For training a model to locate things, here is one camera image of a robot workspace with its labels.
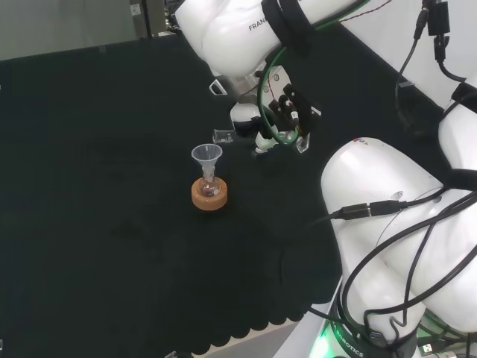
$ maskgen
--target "green light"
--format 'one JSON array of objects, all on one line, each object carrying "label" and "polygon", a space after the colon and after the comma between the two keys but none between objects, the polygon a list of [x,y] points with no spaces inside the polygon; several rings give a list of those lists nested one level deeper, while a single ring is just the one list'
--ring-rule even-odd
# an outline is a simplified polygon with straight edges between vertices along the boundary
[{"label": "green light", "polygon": [[326,340],[326,335],[318,337],[313,345],[312,352],[309,355],[309,358],[324,358],[328,355],[328,342]]}]

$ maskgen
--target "black cloth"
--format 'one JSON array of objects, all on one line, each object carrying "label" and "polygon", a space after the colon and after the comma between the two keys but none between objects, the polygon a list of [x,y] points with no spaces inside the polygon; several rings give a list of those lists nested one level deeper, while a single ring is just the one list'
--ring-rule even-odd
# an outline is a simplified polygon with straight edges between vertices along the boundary
[{"label": "black cloth", "polygon": [[[396,73],[343,28],[286,58],[323,120],[306,155],[224,147],[230,200],[201,213],[190,152],[230,128],[230,99],[177,37],[0,63],[0,339],[4,356],[203,353],[328,301],[340,276],[320,173],[332,152],[378,137],[432,174],[435,144],[403,134]],[[426,116],[439,110],[425,103]],[[278,256],[286,243],[284,286]]]}]

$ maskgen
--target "black strap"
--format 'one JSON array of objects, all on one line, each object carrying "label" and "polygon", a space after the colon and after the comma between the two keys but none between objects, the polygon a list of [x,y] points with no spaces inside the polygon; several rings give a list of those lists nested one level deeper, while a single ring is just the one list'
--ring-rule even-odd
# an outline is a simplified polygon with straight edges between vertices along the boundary
[{"label": "black strap", "polygon": [[299,35],[291,29],[277,0],[263,0],[262,10],[271,29],[283,45],[294,49],[300,55],[309,54],[311,46],[303,38],[303,35]]},{"label": "black strap", "polygon": [[452,99],[467,107],[469,110],[477,113],[477,97],[471,97],[463,101],[465,96],[475,93],[476,90],[477,89],[474,86],[463,82],[455,89],[454,93],[452,94]]},{"label": "black strap", "polygon": [[453,189],[477,191],[477,170],[452,169],[446,186]]},{"label": "black strap", "polygon": [[279,0],[282,15],[292,31],[300,36],[307,36],[314,30],[312,24],[306,18],[297,0]]}]

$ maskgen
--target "white wall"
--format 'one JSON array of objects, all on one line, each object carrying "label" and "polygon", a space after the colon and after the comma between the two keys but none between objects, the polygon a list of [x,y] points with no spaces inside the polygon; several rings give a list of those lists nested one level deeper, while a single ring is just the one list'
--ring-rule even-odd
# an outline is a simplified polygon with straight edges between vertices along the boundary
[{"label": "white wall", "polygon": [[[362,11],[371,10],[386,0],[371,0]],[[386,62],[399,70],[411,49],[421,0],[393,0],[381,10],[345,22],[345,26]],[[449,0],[450,44],[447,47],[447,69],[467,77],[477,71],[477,1]],[[417,88],[445,107],[458,83],[445,77],[434,59],[433,37],[427,29],[404,76]]]},{"label": "white wall", "polygon": [[129,0],[0,0],[0,60],[134,39]]}]

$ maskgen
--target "wire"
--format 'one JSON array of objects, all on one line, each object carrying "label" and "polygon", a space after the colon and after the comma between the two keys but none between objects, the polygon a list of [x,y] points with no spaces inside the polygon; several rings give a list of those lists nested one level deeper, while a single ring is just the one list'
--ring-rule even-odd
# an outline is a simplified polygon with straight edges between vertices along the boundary
[{"label": "wire", "polygon": [[477,91],[475,92],[471,92],[471,93],[467,93],[464,97],[462,97],[461,99],[459,99],[458,101],[455,101],[454,103],[452,103],[450,105],[449,108],[447,108],[443,115],[442,115],[442,119],[446,118],[447,115],[449,115],[449,113],[451,113],[459,104],[462,104],[462,102],[465,102],[466,100],[472,98],[472,97],[477,97]]},{"label": "wire", "polygon": [[344,19],[344,20],[341,20],[339,22],[345,22],[345,21],[350,21],[352,19],[356,19],[357,17],[360,17],[360,16],[363,16],[363,15],[367,15],[369,13],[373,13],[374,11],[377,11],[377,10],[380,10],[381,8],[383,8],[384,6],[386,6],[387,4],[389,4],[390,2],[392,2],[393,0],[387,0],[383,5],[380,5],[378,6],[377,8],[375,9],[372,9],[372,10],[369,10],[369,11],[365,11],[363,13],[360,13],[359,15],[355,15],[355,16],[352,16],[352,17],[349,17],[348,19]]},{"label": "wire", "polygon": [[419,39],[414,40],[414,43],[412,44],[411,50],[408,54],[408,57],[405,59],[404,64],[402,65],[401,70],[399,71],[399,75],[397,76],[396,86],[394,87],[394,108],[397,112],[399,120],[404,125],[406,130],[411,127],[411,123],[409,122],[409,120],[405,117],[405,115],[401,111],[401,106],[399,104],[399,85],[401,84],[402,74],[404,73],[405,68],[408,66],[409,61],[411,60],[411,58],[414,54],[414,51],[416,50],[416,46],[417,46],[418,41],[419,41]]},{"label": "wire", "polygon": [[263,107],[263,92],[265,89],[265,84],[268,81],[268,76],[270,76],[271,69],[275,66],[275,63],[278,61],[280,56],[285,52],[286,47],[280,48],[277,53],[275,54],[272,61],[269,61],[265,64],[265,68],[262,71],[262,76],[260,77],[259,81],[259,90],[257,93],[257,104],[259,105],[260,116],[262,117],[262,121],[265,124],[265,127],[268,129],[270,135],[282,145],[293,145],[298,140],[298,129],[295,128],[295,132],[292,138],[287,139],[283,136],[280,136],[277,132],[274,131],[270,122],[268,121],[267,114],[265,113],[265,108]]},{"label": "wire", "polygon": [[414,201],[409,201],[408,202],[408,207],[415,207],[416,205],[425,204],[425,203],[427,203],[431,200],[437,199],[442,194],[444,194],[447,190],[448,189],[446,187],[443,187],[443,188],[439,189],[437,192],[435,192],[434,194],[426,196],[425,198],[417,199],[417,200],[414,200]]},{"label": "wire", "polygon": [[467,348],[465,350],[465,357],[470,358],[470,333],[467,334]]},{"label": "wire", "polygon": [[[432,317],[431,315],[429,314],[426,314],[426,318],[428,320],[430,320],[433,324],[435,324],[436,326],[438,326],[440,329],[443,329],[443,324],[441,324],[437,319],[435,319],[434,317]],[[453,330],[452,328],[449,328],[449,333],[452,334],[453,336],[456,336],[460,339],[466,339],[466,336],[464,336],[463,334],[457,332],[456,330]]]},{"label": "wire", "polygon": [[[444,192],[446,191],[445,188],[442,188],[441,190],[439,190],[435,194],[437,194],[439,192],[442,192],[442,190]],[[450,204],[448,207],[446,207],[444,210],[442,210],[440,213],[446,213],[447,211],[453,209],[454,207],[457,207],[458,205],[460,205],[460,204],[466,202],[467,200],[471,199],[472,196],[473,196],[473,194],[469,194],[469,195],[463,197],[462,199],[457,200],[456,202]],[[426,235],[424,236],[424,239],[420,243],[420,246],[417,249],[416,255],[414,256],[414,260],[412,261],[411,268],[409,269],[409,273],[408,273],[408,278],[407,278],[406,284],[405,284],[404,304],[407,304],[409,302],[409,295],[411,294],[412,277],[414,276],[414,273],[416,271],[416,267],[417,267],[417,263],[419,262],[420,255],[424,251],[424,248],[425,248],[427,242],[429,241],[429,237],[431,236],[432,230],[434,229],[436,224],[437,224],[437,222],[435,222],[434,224],[429,225],[429,228],[427,229]],[[405,308],[404,311],[402,312],[402,323],[397,321],[394,317],[391,317],[390,322],[391,322],[392,328],[394,329],[394,332],[396,332],[396,334],[397,334],[397,338],[399,338],[399,331],[397,330],[396,326],[394,326],[394,323],[398,324],[401,327],[405,327],[408,324],[408,309]],[[446,332],[448,329],[449,329],[449,326],[447,326],[445,328],[444,332]]]},{"label": "wire", "polygon": [[329,215],[326,215],[326,216],[322,216],[316,220],[314,220],[313,222],[310,222],[308,225],[306,225],[306,228],[311,228],[311,227],[314,227],[315,225],[317,224],[320,224],[321,222],[327,222],[329,220],[333,220],[333,219],[336,219],[339,215],[339,211],[335,211],[334,213],[331,213]]},{"label": "wire", "polygon": [[466,342],[466,338],[464,339],[461,339],[461,338],[452,338],[452,337],[448,337],[446,336],[446,334],[450,333],[449,331],[452,330],[450,328],[450,326],[448,325],[448,329],[444,329],[441,333],[436,333],[436,332],[433,332],[432,330],[430,330],[429,328],[423,326],[421,323],[419,323],[418,327],[426,332],[427,334],[430,335],[430,337],[420,337],[419,340],[424,340],[425,343],[418,343],[419,346],[422,346],[422,345],[427,345],[429,342],[432,344],[432,343],[436,343],[436,342],[439,342],[439,341],[444,341],[445,342],[445,348],[448,348],[450,347],[451,345],[457,345],[458,343],[465,343]]},{"label": "wire", "polygon": [[[379,9],[381,9],[383,6],[389,4],[391,1],[393,0],[388,0],[385,4],[377,7],[376,9],[373,9],[373,10],[370,10],[370,11],[366,11],[365,13],[361,13],[357,16],[353,16],[353,17],[350,17],[349,19],[344,19],[344,20],[341,20],[341,21],[337,21],[337,20],[332,20],[330,22],[327,22],[326,24],[323,24],[321,26],[317,26],[315,28],[316,31],[319,31],[319,30],[322,30],[323,28],[325,27],[328,27],[336,22],[345,22],[345,21],[349,21],[351,19],[354,19],[356,17],[360,17],[362,15],[365,15],[366,13],[372,13],[374,11],[377,11]],[[362,4],[360,4],[357,8],[351,10],[349,13],[345,13],[343,16],[348,16],[350,15],[351,13],[353,13],[354,11],[358,10],[360,7],[363,7],[365,6],[367,3],[369,2],[368,1],[364,1]],[[297,140],[298,140],[298,137],[299,137],[299,131],[297,128],[295,128],[295,133],[293,135],[293,137],[291,139],[286,139],[286,138],[283,138],[281,137],[278,133],[275,133],[275,131],[273,130],[270,122],[268,121],[268,117],[267,117],[267,114],[265,113],[265,109],[263,107],[263,103],[262,103],[262,99],[263,99],[263,89],[265,87],[265,83],[268,81],[268,78],[269,78],[269,75],[270,75],[270,71],[271,69],[273,68],[273,66],[275,65],[275,63],[278,61],[278,59],[280,58],[280,56],[282,56],[283,52],[285,52],[286,50],[286,47],[285,46],[282,46],[278,51],[277,51],[277,54],[275,55],[274,59],[269,63],[267,62],[265,64],[265,68],[263,69],[263,74],[260,78],[260,81],[259,81],[259,85],[258,85],[258,88],[259,88],[259,91],[257,93],[257,103],[258,103],[258,107],[259,107],[259,111],[260,111],[260,116],[262,117],[262,121],[265,123],[265,127],[268,129],[269,133],[271,134],[271,136],[279,143],[279,144],[283,144],[283,145],[293,145]]]},{"label": "wire", "polygon": [[[343,310],[344,310],[344,317],[351,323],[354,328],[360,332],[364,337],[367,337],[367,332],[369,331],[369,322],[365,322],[366,326],[366,331],[363,332],[362,329],[360,328],[358,322],[356,322],[353,317],[350,315],[350,311],[348,308],[348,295],[350,293],[350,288],[351,285],[353,284],[353,281],[356,279],[358,276],[359,272],[378,254],[380,254],[382,251],[384,251],[386,248],[394,244],[395,242],[403,239],[407,235],[414,233],[426,226],[429,226],[430,224],[433,224],[435,222],[439,222],[441,220],[447,219],[450,216],[453,216],[462,210],[467,209],[468,207],[474,205],[474,203],[477,202],[477,192],[473,193],[473,197],[469,200],[467,200],[465,203],[460,205],[459,207],[455,207],[451,210],[449,210],[446,213],[441,213],[438,214],[437,216],[424,220],[423,222],[417,223],[415,225],[412,225],[411,227],[408,227],[407,229],[401,231],[400,233],[392,236],[390,239],[386,240],[382,244],[380,244],[378,247],[373,249],[353,270],[351,275],[349,276],[347,282],[344,285],[343,289],[343,295],[342,295],[342,301],[343,301]],[[473,250],[450,272],[448,273],[447,276],[445,276],[442,280],[440,280],[438,283],[436,283],[433,287],[430,289],[426,290],[422,294],[418,295],[417,297],[409,300],[407,304],[400,304],[395,307],[389,307],[387,309],[381,309],[381,310],[373,310],[372,313],[377,313],[377,314],[390,314],[390,313],[395,313],[404,310],[405,308],[410,308],[423,300],[427,299],[434,293],[436,293],[439,289],[444,287],[452,278],[454,278],[458,273],[460,273],[467,265],[473,260],[473,258],[477,256],[477,246],[474,247]]]},{"label": "wire", "polygon": [[444,62],[442,62],[442,61],[439,62],[439,68],[442,71],[442,73],[444,73],[445,76],[447,76],[451,80],[454,80],[454,81],[457,81],[457,82],[465,82],[465,80],[466,80],[466,78],[464,78],[464,77],[459,77],[459,76],[456,76],[456,75],[452,74],[451,72],[449,72],[447,70],[447,68],[444,66]]},{"label": "wire", "polygon": [[308,311],[313,313],[314,315],[317,315],[318,317],[325,318],[328,321],[335,322],[335,323],[340,323],[340,324],[344,324],[344,325],[347,324],[347,322],[344,321],[343,319],[332,317],[330,315],[327,315],[326,313],[315,310],[313,307],[308,308]]}]

